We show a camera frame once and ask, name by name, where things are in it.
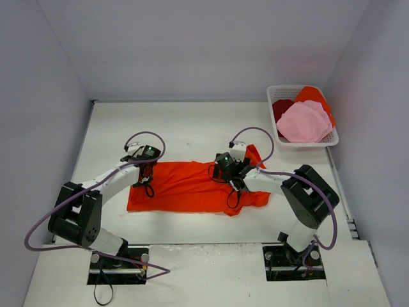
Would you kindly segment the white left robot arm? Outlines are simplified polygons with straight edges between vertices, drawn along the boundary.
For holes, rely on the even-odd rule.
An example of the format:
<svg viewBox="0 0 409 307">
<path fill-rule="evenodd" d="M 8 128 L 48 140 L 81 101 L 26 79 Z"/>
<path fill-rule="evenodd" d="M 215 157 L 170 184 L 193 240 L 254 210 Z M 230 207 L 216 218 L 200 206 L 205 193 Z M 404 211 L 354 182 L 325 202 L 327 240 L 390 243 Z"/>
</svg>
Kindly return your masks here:
<svg viewBox="0 0 409 307">
<path fill-rule="evenodd" d="M 50 216 L 48 230 L 77 246 L 104 253 L 105 261 L 115 269 L 123 267 L 130 256 L 128 242 L 101 227 L 102 208 L 122 190 L 148 185 L 161 153 L 151 145 L 133 145 L 113 169 L 87 182 L 65 183 L 56 202 L 65 205 Z"/>
</svg>

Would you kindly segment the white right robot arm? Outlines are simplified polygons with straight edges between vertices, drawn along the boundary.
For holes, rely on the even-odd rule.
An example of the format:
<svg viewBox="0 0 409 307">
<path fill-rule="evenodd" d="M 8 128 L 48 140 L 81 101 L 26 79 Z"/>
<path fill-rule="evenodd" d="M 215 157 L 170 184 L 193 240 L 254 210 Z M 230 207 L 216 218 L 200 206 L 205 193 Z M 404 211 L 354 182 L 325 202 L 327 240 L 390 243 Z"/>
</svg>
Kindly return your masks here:
<svg viewBox="0 0 409 307">
<path fill-rule="evenodd" d="M 264 192 L 286 198 L 297 219 L 289 233 L 281 232 L 278 236 L 287 262 L 298 263 L 313 243 L 325 250 L 335 246 L 338 228 L 334 209 L 339 196 L 312 166 L 304 164 L 292 173 L 271 171 L 251 166 L 248 159 L 235 160 L 228 152 L 218 153 L 214 163 L 213 175 L 221 177 L 238 193 Z M 332 219 L 333 234 L 330 244 L 325 246 L 316 233 L 327 217 Z"/>
</svg>

